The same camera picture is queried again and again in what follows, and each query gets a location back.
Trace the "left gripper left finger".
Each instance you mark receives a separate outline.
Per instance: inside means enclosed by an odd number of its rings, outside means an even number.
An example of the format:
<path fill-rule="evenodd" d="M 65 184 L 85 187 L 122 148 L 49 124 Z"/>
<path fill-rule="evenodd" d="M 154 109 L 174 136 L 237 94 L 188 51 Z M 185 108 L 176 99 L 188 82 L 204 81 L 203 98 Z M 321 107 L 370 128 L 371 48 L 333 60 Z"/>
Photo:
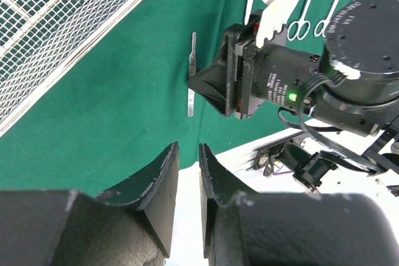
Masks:
<path fill-rule="evenodd" d="M 78 189 L 1 191 L 2 265 L 164 265 L 179 145 L 90 197 Z"/>

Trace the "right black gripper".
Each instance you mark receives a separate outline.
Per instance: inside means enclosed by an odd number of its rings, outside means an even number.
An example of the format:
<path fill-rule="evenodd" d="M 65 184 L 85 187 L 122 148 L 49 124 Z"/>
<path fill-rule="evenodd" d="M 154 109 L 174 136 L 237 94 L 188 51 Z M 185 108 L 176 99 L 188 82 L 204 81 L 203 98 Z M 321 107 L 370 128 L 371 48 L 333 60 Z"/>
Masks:
<path fill-rule="evenodd" d="M 300 85 L 319 70 L 320 56 L 286 46 L 287 28 L 274 32 L 261 48 L 255 45 L 261 12 L 250 14 L 249 24 L 233 24 L 223 32 L 220 59 L 199 71 L 187 85 L 218 113 L 234 112 L 234 80 L 228 67 L 229 50 L 236 55 L 236 117 L 254 115 L 264 102 L 294 113 L 300 106 Z"/>

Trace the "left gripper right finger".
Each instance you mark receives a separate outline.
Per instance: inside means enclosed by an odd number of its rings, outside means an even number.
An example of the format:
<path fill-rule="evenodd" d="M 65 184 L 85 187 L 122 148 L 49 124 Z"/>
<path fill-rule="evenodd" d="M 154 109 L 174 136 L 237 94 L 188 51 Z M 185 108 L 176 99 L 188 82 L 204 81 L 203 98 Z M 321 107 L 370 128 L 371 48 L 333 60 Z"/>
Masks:
<path fill-rule="evenodd" d="M 210 265 L 397 265 L 398 241 L 362 194 L 259 193 L 199 145 L 203 255 Z"/>

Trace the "green surgical drape cloth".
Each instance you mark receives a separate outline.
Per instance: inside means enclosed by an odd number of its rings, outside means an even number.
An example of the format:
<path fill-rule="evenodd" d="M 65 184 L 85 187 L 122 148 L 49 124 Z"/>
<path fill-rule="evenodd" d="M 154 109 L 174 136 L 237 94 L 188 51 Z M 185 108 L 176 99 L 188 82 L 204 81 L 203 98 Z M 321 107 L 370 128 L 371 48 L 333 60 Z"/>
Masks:
<path fill-rule="evenodd" d="M 196 97 L 194 116 L 186 114 L 192 33 L 203 69 L 245 6 L 143 0 L 1 137 L 1 188 L 75 188 L 95 196 L 172 142 L 187 168 L 200 143 L 219 154 L 283 130 L 270 103 L 238 120 Z"/>

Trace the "steel needle holder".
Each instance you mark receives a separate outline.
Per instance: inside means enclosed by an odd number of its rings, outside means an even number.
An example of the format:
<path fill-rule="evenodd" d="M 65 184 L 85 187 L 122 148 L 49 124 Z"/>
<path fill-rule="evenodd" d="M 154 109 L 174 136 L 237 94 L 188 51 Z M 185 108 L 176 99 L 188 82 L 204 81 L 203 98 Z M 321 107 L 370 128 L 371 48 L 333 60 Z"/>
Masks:
<path fill-rule="evenodd" d="M 315 37 L 325 37 L 325 32 L 327 30 L 327 26 L 329 25 L 330 19 L 331 19 L 333 13 L 335 12 L 335 9 L 336 9 L 339 1 L 340 0 L 334 0 L 329 9 L 327 16 L 317 23 L 317 25 L 315 26 L 315 29 L 314 29 Z"/>

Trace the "wire mesh instrument tray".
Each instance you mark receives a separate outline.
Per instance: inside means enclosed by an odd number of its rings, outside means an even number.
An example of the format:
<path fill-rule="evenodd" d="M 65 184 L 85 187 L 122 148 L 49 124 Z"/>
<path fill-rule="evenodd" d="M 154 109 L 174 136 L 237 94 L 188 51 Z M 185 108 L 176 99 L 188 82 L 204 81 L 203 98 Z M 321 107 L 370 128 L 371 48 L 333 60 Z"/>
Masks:
<path fill-rule="evenodd" d="M 1 0 L 1 132 L 143 0 Z"/>

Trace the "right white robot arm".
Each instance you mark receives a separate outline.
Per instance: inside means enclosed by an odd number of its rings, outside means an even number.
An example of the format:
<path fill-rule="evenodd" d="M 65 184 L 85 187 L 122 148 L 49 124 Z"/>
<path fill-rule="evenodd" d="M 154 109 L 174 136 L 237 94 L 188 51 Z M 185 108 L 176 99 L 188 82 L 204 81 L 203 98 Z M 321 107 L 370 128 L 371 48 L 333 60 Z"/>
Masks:
<path fill-rule="evenodd" d="M 263 102 L 299 119 L 299 128 L 369 174 L 398 171 L 380 154 L 398 138 L 398 0 L 356 0 L 327 23 L 321 55 L 286 46 L 287 32 L 255 43 L 261 13 L 223 34 L 214 62 L 188 80 L 223 116 L 246 118 Z"/>

